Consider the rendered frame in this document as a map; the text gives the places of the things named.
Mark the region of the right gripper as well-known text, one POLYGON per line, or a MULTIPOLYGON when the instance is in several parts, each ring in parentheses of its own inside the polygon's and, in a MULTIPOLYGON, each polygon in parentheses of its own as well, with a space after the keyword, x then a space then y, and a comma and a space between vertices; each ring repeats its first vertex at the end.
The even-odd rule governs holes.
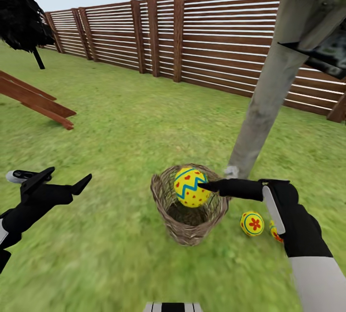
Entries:
POLYGON ((209 183, 199 183, 198 187, 212 191, 213 193, 218 192, 218 197, 232 196, 238 198, 249 199, 246 196, 247 185, 244 179, 221 179, 219 181, 210 180, 209 183))

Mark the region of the wicker basket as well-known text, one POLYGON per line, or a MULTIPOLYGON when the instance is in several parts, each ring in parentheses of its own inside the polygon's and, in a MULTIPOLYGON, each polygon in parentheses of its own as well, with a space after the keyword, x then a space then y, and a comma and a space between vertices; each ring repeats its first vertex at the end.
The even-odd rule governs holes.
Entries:
POLYGON ((229 202, 232 200, 232 196, 222 196, 218 197, 218 205, 214 208, 214 212, 210 213, 210 206, 207 209, 203 205, 199 206, 200 211, 204 214, 204 217, 200 217, 196 225, 190 220, 187 224, 187 219, 181 220, 180 215, 177 212, 173 212, 173 217, 171 216, 170 208, 165 206, 165 185, 166 182, 163 181, 164 178, 169 176, 169 172, 174 169, 180 169, 181 167, 194 168, 200 170, 202 173, 209 173, 210 176, 208 180, 221 180, 220 176, 217 175, 215 171, 207 168, 203 165, 196 165, 193 163, 185 165, 174 165, 165 170, 165 172, 158 176, 153 175, 151 179, 150 189, 152 191, 152 197, 157 205, 157 210, 164 222, 166 231, 169 236, 171 236, 180 246, 194 246, 202 242, 213 228, 218 225, 223 219, 224 215, 229 209, 229 202), (159 194, 160 193, 160 194, 159 194))

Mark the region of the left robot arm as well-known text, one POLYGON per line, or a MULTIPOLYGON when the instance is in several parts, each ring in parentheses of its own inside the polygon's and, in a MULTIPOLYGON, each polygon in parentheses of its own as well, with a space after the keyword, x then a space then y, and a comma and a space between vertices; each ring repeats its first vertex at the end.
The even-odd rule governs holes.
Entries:
POLYGON ((40 173, 11 170, 6 179, 11 183, 21 183, 21 203, 15 209, 9 209, 0 215, 0 274, 11 257, 4 250, 22 239, 22 233, 43 217, 55 205, 70 204, 73 195, 80 195, 92 179, 90 173, 74 186, 47 184, 52 178, 55 167, 47 168, 40 173))

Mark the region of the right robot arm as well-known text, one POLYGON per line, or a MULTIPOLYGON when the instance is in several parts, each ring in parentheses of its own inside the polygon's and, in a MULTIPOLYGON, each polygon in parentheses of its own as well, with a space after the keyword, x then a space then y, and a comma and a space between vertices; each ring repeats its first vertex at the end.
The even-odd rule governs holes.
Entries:
POLYGON ((263 201, 271 214, 296 281, 303 312, 346 312, 346 277, 321 238, 317 220, 298 203, 296 188, 289 180, 238 179, 238 167, 228 166, 219 181, 198 187, 232 196, 263 201), (265 183, 265 184, 264 184, 265 183))

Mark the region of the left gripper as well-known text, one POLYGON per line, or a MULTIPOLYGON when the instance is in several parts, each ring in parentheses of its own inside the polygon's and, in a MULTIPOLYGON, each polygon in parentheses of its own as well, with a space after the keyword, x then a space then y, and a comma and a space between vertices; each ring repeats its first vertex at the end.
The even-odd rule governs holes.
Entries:
POLYGON ((47 168, 22 182, 21 203, 16 206, 14 214, 23 223, 35 223, 55 205, 70 204, 73 201, 72 194, 80 195, 92 179, 90 173, 74 186, 44 184, 54 170, 55 167, 47 168))

